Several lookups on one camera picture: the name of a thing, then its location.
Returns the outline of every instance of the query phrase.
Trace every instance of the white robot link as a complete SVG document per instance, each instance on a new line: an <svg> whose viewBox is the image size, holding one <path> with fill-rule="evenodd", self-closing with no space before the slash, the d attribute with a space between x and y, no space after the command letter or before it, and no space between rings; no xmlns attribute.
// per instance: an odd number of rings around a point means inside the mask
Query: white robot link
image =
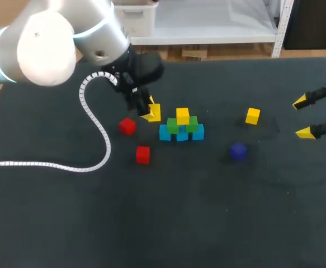
<svg viewBox="0 0 326 268"><path fill-rule="evenodd" d="M149 108L153 98L146 85L163 75L162 60L157 53L135 53L109 0L31 0L9 26L0 27L0 84L62 84L74 72L75 47L84 60L100 66L100 71L83 81L79 97L106 141L105 158L86 169L18 161L0 161L0 166L48 166L75 172L103 166L110 154L109 138L84 98L87 84L96 77L107 78L124 96L128 109L136 109L145 119L154 117Z"/></svg>

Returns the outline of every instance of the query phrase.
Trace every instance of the yellow cube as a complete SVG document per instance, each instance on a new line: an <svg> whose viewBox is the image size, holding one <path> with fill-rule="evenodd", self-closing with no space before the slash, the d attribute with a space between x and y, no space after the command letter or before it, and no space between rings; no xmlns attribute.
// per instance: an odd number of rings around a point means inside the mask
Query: yellow cube
<svg viewBox="0 0 326 268"><path fill-rule="evenodd" d="M249 108L247 112L246 123L257 125L259 113L259 109Z"/></svg>
<svg viewBox="0 0 326 268"><path fill-rule="evenodd" d="M162 115L160 113L160 104L150 104L150 110L154 114L154 118L148 119L149 122L160 122L162 120Z"/></svg>
<svg viewBox="0 0 326 268"><path fill-rule="evenodd" d="M176 121L178 126L189 125L190 115L188 108L177 108L176 109Z"/></svg>

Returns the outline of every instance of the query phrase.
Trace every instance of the shelf leg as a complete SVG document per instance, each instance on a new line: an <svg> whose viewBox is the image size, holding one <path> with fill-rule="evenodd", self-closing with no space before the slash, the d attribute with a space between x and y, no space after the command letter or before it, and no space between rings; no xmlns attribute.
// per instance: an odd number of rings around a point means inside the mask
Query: shelf leg
<svg viewBox="0 0 326 268"><path fill-rule="evenodd" d="M275 45L273 46L273 52L272 52L273 58L280 57L282 46L284 44L284 39L285 39L285 35L286 35L288 22L289 22L290 16L291 16L293 3L294 3L294 0L285 0L284 7L280 14L280 24L278 25L278 29L277 29L276 42L275 42Z"/></svg>

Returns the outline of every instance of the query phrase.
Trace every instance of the black table surface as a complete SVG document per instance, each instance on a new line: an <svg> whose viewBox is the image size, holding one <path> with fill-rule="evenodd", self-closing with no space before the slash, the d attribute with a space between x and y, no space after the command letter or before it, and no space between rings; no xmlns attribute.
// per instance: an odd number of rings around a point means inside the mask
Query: black table surface
<svg viewBox="0 0 326 268"><path fill-rule="evenodd" d="M0 92L0 161L87 167L105 144L78 87L97 68L79 64L64 85L12 84ZM0 167L0 267L326 267L326 136L295 131L326 121L326 99L295 111L326 83L326 59L166 64L150 90L162 122L188 107L201 142L160 142L104 79L86 93L112 142L108 163L86 174ZM259 108L257 126L244 124ZM248 157L232 162L229 146ZM149 166L135 163L150 146Z"/></svg>

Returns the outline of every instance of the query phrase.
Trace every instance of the cube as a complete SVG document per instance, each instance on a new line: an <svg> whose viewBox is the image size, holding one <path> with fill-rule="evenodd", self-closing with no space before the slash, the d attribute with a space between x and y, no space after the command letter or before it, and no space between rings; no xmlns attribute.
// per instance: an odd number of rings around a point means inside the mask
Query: cube
<svg viewBox="0 0 326 268"><path fill-rule="evenodd" d="M150 162L150 148L139 146L136 149L135 160L137 164L149 165Z"/></svg>
<svg viewBox="0 0 326 268"><path fill-rule="evenodd" d="M203 124L197 125L197 131L192 134L193 141L201 141L205 138L205 130Z"/></svg>
<svg viewBox="0 0 326 268"><path fill-rule="evenodd" d="M179 126L175 118L168 118L168 133L179 134Z"/></svg>
<svg viewBox="0 0 326 268"><path fill-rule="evenodd" d="M186 132L186 126L179 126L179 134L176 135L176 141L188 141L189 133Z"/></svg>
<svg viewBox="0 0 326 268"><path fill-rule="evenodd" d="M235 161L242 161L247 156L247 148L241 142L234 143L229 150L230 157Z"/></svg>
<svg viewBox="0 0 326 268"><path fill-rule="evenodd" d="M123 121L119 123L119 130L126 134L127 136L130 136L134 133L136 130L136 124L132 119L126 118Z"/></svg>
<svg viewBox="0 0 326 268"><path fill-rule="evenodd" d="M149 122L160 122L162 120L162 116L160 113L160 104L159 103L150 104L149 107L155 117L148 119L148 121Z"/></svg>
<svg viewBox="0 0 326 268"><path fill-rule="evenodd" d="M260 110L249 108L246 116L246 123L257 125Z"/></svg>
<svg viewBox="0 0 326 268"><path fill-rule="evenodd" d="M189 109L188 108L177 108L176 109L176 120L179 126L189 125Z"/></svg>
<svg viewBox="0 0 326 268"><path fill-rule="evenodd" d="M168 133L168 126L167 125L160 125L159 139L161 141L171 141L172 140L172 135Z"/></svg>
<svg viewBox="0 0 326 268"><path fill-rule="evenodd" d="M191 116L189 120L189 125L186 126L186 132L193 133L196 132L198 129L197 117Z"/></svg>

